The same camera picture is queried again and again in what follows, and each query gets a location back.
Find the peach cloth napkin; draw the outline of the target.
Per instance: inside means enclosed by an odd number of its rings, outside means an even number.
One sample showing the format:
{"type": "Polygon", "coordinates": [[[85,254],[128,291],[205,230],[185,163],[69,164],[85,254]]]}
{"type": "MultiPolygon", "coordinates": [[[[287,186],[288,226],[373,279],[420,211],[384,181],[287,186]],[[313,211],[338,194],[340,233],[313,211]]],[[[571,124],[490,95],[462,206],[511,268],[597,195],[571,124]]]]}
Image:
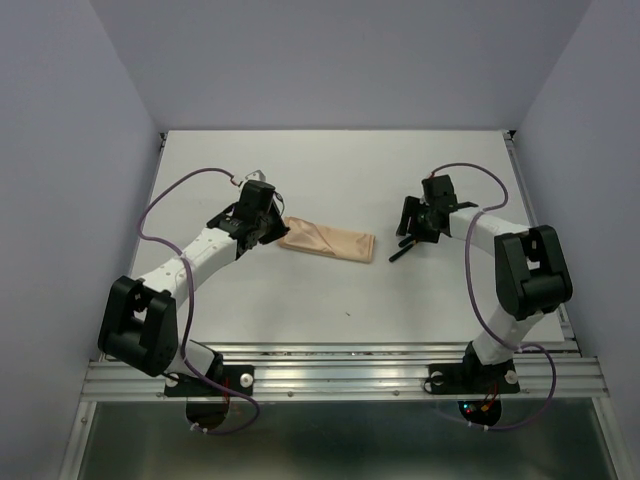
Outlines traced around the peach cloth napkin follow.
{"type": "Polygon", "coordinates": [[[277,241],[284,249],[337,260],[369,264],[373,260],[376,237],[320,225],[297,217],[286,217],[288,233],[277,241]]]}

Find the gold fork black handle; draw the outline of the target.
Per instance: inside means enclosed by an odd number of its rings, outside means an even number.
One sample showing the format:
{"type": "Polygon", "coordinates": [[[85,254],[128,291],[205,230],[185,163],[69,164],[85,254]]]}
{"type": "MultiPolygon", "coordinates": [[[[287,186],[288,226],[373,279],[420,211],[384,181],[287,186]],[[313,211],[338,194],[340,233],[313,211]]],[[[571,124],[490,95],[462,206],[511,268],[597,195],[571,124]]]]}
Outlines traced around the gold fork black handle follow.
{"type": "Polygon", "coordinates": [[[417,243],[418,243],[418,240],[415,237],[408,236],[408,237],[402,239],[398,243],[398,247],[399,248],[412,247],[412,246],[415,246],[417,243]]]}

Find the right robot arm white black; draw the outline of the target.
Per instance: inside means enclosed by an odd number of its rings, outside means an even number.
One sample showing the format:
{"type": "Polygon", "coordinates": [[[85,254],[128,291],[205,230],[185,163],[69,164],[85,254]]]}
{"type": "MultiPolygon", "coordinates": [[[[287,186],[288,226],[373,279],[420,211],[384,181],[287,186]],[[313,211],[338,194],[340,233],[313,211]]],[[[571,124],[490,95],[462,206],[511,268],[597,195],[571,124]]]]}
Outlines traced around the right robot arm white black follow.
{"type": "Polygon", "coordinates": [[[573,285],[556,230],[503,220],[493,208],[460,202],[448,175],[422,181],[423,196],[408,196],[396,235],[397,261],[419,243],[439,242],[442,236],[464,242],[465,281],[472,310],[480,313],[471,277],[473,247],[494,260],[498,307],[490,319],[480,319],[482,332],[467,347],[460,366],[463,384],[482,390],[496,378],[522,347],[529,331],[573,295],[573,285]]]}

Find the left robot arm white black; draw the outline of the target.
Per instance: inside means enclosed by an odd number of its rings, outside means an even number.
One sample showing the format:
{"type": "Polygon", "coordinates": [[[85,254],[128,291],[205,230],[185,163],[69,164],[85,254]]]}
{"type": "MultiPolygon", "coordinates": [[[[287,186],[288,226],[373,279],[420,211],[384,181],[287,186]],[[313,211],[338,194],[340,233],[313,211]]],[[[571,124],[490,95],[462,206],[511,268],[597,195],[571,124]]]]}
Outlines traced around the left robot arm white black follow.
{"type": "Polygon", "coordinates": [[[274,186],[246,181],[237,202],[207,222],[185,248],[137,279],[122,276],[109,291],[99,349],[151,377],[178,374],[199,393],[222,382],[223,357],[189,339],[195,291],[261,244],[286,235],[274,186]]]}

